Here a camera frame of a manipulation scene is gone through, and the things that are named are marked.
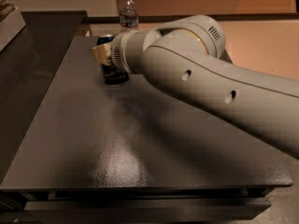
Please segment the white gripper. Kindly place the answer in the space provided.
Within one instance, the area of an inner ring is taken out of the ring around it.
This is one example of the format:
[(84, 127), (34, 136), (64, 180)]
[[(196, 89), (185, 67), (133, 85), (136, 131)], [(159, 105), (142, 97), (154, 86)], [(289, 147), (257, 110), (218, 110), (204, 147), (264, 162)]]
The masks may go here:
[(133, 34), (135, 31), (121, 33), (114, 37), (110, 45), (106, 43), (93, 47), (94, 59), (102, 65), (114, 64), (120, 72), (134, 74), (135, 71), (128, 64), (125, 55), (128, 40)]

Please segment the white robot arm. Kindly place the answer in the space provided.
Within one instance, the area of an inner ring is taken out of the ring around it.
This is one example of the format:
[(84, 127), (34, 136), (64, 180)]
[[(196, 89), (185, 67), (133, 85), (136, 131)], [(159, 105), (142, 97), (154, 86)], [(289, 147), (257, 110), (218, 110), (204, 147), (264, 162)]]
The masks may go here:
[(141, 75), (157, 90), (298, 158), (299, 82), (226, 62), (225, 42), (214, 19), (196, 15), (120, 33), (92, 51), (100, 64)]

